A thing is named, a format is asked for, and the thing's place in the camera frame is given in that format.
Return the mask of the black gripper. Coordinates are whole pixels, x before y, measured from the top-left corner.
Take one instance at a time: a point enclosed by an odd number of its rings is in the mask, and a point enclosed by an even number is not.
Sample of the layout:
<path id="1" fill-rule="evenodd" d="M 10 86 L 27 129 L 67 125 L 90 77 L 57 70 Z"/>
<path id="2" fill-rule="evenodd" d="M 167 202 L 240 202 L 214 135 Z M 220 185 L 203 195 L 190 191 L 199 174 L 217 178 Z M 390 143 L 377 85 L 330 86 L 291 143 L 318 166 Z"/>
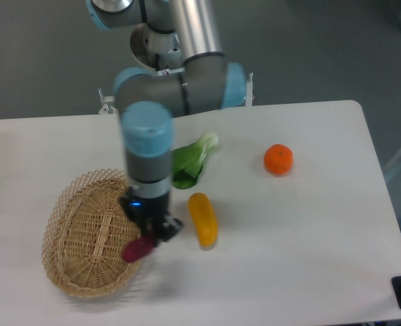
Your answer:
<path id="1" fill-rule="evenodd" d="M 182 221 L 169 215 L 168 192 L 155 198 L 142 198 L 128 189 L 118 202 L 127 218 L 140 229 L 142 238 L 155 236 L 157 242 L 167 242 L 184 228 Z"/>

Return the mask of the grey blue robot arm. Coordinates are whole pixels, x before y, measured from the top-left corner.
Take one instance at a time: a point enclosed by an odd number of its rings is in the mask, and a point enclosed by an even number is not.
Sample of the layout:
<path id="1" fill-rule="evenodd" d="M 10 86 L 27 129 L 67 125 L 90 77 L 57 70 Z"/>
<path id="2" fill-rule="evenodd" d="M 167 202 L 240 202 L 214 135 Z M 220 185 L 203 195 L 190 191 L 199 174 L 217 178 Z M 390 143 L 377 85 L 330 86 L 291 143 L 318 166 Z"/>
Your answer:
<path id="1" fill-rule="evenodd" d="M 114 81 L 128 171 L 120 205 L 155 245 L 182 222 L 169 213 L 173 118 L 236 107 L 246 98 L 243 67 L 228 62 L 210 1 L 88 1 L 94 23 L 110 30 L 145 24 L 176 36 L 182 71 L 158 75 L 141 68 L 121 71 Z"/>

